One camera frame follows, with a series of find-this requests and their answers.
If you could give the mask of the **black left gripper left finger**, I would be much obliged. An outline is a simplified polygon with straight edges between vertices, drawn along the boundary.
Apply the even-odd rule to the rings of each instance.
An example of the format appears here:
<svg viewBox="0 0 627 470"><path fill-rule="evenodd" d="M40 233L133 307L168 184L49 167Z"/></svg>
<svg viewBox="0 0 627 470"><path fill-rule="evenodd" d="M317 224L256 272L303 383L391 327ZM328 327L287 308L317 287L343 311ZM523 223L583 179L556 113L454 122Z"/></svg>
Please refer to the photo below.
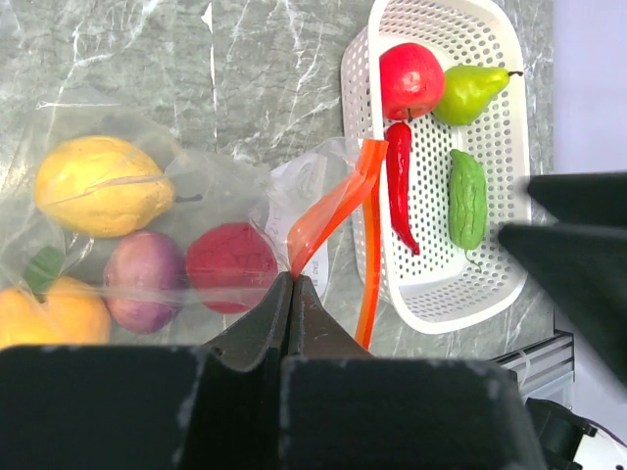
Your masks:
<svg viewBox="0 0 627 470"><path fill-rule="evenodd" d="M271 351L281 351L286 337L293 280L281 272L262 300L225 331L205 344L224 366L237 372L257 368Z"/></svg>

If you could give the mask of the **green bitter gourd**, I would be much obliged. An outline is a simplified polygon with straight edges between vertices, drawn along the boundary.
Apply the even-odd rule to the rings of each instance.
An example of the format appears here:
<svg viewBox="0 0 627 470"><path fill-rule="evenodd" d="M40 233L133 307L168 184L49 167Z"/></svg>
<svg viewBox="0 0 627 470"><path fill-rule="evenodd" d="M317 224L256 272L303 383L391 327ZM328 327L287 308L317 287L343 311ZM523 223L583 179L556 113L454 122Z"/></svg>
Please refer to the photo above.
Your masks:
<svg viewBox="0 0 627 470"><path fill-rule="evenodd" d="M485 171L481 163L458 149L450 152L449 235L464 250L466 259L478 271L481 266L469 257L480 247L486 233L488 203Z"/></svg>

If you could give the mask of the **yellow pear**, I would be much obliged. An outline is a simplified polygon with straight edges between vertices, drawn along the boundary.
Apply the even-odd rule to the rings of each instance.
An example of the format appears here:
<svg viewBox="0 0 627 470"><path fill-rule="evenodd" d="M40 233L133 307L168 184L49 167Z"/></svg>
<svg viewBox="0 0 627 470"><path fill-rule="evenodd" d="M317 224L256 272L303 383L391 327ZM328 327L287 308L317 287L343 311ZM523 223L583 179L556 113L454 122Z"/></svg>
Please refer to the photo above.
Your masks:
<svg viewBox="0 0 627 470"><path fill-rule="evenodd" d="M32 200L60 225L94 238L125 236L176 203L197 202L167 167L182 155L155 138L130 142L111 135L64 140L48 151L34 176Z"/></svg>

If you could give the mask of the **clear zip top bag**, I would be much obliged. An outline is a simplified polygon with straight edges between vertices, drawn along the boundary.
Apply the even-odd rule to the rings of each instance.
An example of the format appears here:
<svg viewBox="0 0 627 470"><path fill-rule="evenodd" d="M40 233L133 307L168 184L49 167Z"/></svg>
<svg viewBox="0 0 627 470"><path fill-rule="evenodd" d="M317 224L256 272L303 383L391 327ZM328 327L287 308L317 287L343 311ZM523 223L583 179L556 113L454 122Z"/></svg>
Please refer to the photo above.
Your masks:
<svg viewBox="0 0 627 470"><path fill-rule="evenodd" d="M1 291L22 282L44 247L61 273L97 290L118 242L162 232L184 255L208 230L247 222L278 273L320 293L352 288L332 271L347 219L378 228L380 143L341 126L340 63L364 1L5 1L1 5ZM125 236L74 232L32 200L37 168L58 143L86 135L171 142L167 172L197 202L176 203ZM186 268L183 307L154 333L110 314L105 344L202 344L251 309L207 308Z"/></svg>

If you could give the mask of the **dark red wrinkled fruit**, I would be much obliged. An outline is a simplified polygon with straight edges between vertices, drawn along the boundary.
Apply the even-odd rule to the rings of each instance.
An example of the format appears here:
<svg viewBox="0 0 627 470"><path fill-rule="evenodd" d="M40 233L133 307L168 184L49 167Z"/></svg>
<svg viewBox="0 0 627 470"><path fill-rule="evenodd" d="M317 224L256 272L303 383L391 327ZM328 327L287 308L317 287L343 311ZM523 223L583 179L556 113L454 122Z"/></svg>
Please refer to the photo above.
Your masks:
<svg viewBox="0 0 627 470"><path fill-rule="evenodd" d="M205 232L188 248L185 268L203 304L221 314L256 306L278 273L272 248L247 222Z"/></svg>

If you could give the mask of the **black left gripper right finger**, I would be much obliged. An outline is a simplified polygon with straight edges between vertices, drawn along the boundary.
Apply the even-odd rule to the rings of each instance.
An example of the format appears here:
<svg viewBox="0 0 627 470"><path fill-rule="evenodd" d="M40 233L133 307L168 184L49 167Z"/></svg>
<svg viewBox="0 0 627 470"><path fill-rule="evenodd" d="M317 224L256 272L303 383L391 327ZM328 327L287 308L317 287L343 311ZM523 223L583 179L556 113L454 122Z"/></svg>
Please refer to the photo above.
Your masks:
<svg viewBox="0 0 627 470"><path fill-rule="evenodd" d="M312 279L304 275L294 283L287 352L309 358L373 358L324 309Z"/></svg>

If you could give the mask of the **purple onion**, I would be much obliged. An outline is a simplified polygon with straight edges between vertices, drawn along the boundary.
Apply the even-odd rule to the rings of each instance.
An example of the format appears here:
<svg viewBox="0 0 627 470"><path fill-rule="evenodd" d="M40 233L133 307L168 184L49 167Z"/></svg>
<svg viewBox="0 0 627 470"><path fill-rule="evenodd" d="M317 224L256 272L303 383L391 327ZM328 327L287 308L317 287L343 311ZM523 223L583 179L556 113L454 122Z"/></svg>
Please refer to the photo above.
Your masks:
<svg viewBox="0 0 627 470"><path fill-rule="evenodd" d="M141 230L123 237L104 269L112 317L135 333L154 333L183 307L184 255L170 236Z"/></svg>

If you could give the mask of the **green pear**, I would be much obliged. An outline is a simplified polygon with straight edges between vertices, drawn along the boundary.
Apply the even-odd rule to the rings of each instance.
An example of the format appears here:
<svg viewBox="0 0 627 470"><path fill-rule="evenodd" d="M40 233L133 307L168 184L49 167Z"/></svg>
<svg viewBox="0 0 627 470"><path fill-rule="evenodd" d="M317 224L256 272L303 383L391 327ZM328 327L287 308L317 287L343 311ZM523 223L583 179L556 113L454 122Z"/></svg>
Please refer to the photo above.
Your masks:
<svg viewBox="0 0 627 470"><path fill-rule="evenodd" d="M445 90L432 111L434 118L448 126L474 123L503 92L513 76L523 76L521 70L499 67L458 65L445 71Z"/></svg>

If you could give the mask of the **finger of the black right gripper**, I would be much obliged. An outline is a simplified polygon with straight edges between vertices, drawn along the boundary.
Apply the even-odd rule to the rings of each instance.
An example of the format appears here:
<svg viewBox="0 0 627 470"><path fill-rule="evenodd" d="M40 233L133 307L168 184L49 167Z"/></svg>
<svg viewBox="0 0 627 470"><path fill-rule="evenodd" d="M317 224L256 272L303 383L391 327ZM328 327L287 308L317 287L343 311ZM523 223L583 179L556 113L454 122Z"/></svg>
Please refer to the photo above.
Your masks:
<svg viewBox="0 0 627 470"><path fill-rule="evenodd" d="M532 176L527 194L565 223L626 227L626 172Z"/></svg>
<svg viewBox="0 0 627 470"><path fill-rule="evenodd" d="M626 231L510 223L500 229L498 240L625 384Z"/></svg>

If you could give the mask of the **orange peach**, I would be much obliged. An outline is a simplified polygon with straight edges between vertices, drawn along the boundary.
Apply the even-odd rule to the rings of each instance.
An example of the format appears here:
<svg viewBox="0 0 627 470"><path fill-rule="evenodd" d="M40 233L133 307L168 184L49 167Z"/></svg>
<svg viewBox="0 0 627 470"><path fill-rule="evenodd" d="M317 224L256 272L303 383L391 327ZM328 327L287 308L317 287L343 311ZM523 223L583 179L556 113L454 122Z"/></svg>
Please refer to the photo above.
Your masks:
<svg viewBox="0 0 627 470"><path fill-rule="evenodd" d="M22 282L1 291L1 347L99 345L112 318L92 286L61 273L65 256L44 247L27 263Z"/></svg>

